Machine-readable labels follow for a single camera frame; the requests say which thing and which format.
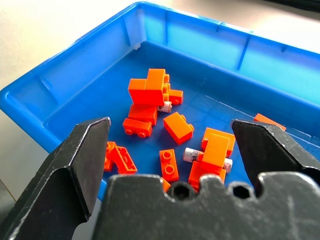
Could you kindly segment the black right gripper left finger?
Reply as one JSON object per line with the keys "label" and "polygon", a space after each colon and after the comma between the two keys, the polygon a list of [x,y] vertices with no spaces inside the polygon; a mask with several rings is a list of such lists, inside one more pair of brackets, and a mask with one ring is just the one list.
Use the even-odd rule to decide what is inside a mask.
{"label": "black right gripper left finger", "polygon": [[3,240],[70,240],[92,216],[111,119],[75,125],[38,169],[0,225]]}

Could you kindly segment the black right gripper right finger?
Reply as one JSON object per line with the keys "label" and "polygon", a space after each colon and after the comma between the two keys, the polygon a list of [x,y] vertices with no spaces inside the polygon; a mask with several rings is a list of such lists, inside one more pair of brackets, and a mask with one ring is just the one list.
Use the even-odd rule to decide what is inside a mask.
{"label": "black right gripper right finger", "polygon": [[231,128],[255,190],[319,190],[320,162],[280,127],[234,119]]}

